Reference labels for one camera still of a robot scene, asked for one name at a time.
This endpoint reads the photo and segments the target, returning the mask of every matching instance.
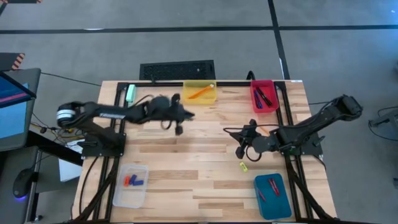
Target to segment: red plastic container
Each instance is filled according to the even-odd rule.
[[[257,87],[259,87],[260,90],[271,101],[272,103],[271,106],[268,106],[259,94],[260,102],[262,104],[262,109],[257,108],[256,100],[254,99],[254,90]],[[253,80],[250,84],[250,95],[255,113],[271,113],[274,112],[279,107],[279,102],[276,96],[274,82],[272,80]]]

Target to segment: red pen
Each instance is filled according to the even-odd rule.
[[[276,186],[275,180],[273,178],[268,179],[269,184],[271,184],[272,189],[274,190],[276,196],[279,196],[279,189]]]
[[[263,196],[263,194],[261,193],[260,189],[259,189],[259,195],[260,195],[260,197],[262,198],[262,200],[263,200],[264,202],[266,202],[266,198]]]

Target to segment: white paper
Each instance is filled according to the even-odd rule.
[[[81,154],[82,147],[78,146],[77,143],[84,141],[84,139],[68,142],[67,147],[75,152],[79,152]],[[70,162],[58,159],[60,164],[60,180],[61,182],[66,182],[68,180],[72,180],[76,177],[79,177],[81,174],[81,166],[72,164]]]

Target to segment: blue plastic container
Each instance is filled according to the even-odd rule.
[[[279,196],[276,196],[268,179],[273,178],[279,190]],[[275,220],[288,218],[292,216],[292,210],[289,206],[289,200],[285,190],[284,181],[280,174],[259,175],[254,179],[254,190],[256,191],[257,202],[259,204],[260,214],[266,220]],[[264,202],[259,195],[259,190],[266,198]]]

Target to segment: green object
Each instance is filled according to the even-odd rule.
[[[126,94],[126,101],[131,104],[134,102],[136,99],[136,86],[135,85],[129,85],[129,89]]]

